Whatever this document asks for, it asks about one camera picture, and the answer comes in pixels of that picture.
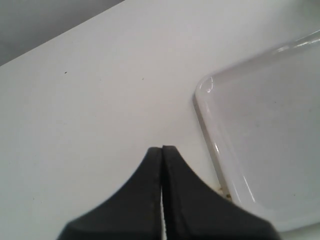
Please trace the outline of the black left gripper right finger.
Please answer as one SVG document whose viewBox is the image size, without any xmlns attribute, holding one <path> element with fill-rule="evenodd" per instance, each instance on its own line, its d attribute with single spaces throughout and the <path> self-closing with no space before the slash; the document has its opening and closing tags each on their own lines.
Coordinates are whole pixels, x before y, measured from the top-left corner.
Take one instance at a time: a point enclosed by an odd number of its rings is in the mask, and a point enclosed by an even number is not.
<svg viewBox="0 0 320 240">
<path fill-rule="evenodd" d="M 175 146 L 162 147 L 162 204 L 168 240 L 279 240 L 268 221 L 223 198 Z"/>
</svg>

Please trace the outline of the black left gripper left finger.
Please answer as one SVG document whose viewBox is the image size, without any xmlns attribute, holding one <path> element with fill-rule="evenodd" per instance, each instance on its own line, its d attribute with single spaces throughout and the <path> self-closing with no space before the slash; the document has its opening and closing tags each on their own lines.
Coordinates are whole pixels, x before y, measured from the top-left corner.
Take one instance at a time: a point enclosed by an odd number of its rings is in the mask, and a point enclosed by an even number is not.
<svg viewBox="0 0 320 240">
<path fill-rule="evenodd" d="M 147 150 L 129 180 L 108 200 L 70 221 L 60 240 L 160 240 L 162 149 Z"/>
</svg>

